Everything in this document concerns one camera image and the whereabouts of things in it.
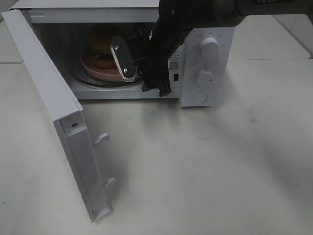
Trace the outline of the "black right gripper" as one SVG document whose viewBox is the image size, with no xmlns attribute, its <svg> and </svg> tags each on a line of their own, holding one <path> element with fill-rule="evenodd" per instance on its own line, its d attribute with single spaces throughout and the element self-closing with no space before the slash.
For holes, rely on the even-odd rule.
<svg viewBox="0 0 313 235">
<path fill-rule="evenodd" d="M 150 31 L 127 40 L 143 92 L 158 89 L 159 97 L 171 93 L 168 60 L 191 32 L 186 7 L 159 8 L 159 18 Z"/>
</svg>

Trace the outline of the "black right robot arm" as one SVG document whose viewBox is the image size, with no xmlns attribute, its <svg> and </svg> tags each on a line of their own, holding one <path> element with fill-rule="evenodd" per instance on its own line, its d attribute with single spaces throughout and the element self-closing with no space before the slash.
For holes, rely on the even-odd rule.
<svg viewBox="0 0 313 235">
<path fill-rule="evenodd" d="M 171 92 L 168 59 L 195 28 L 235 27 L 250 15 L 305 14 L 313 18 L 311 0 L 161 0 L 158 20 L 141 37 L 145 57 L 138 68 L 143 92 L 158 89 L 163 97 Z"/>
</svg>

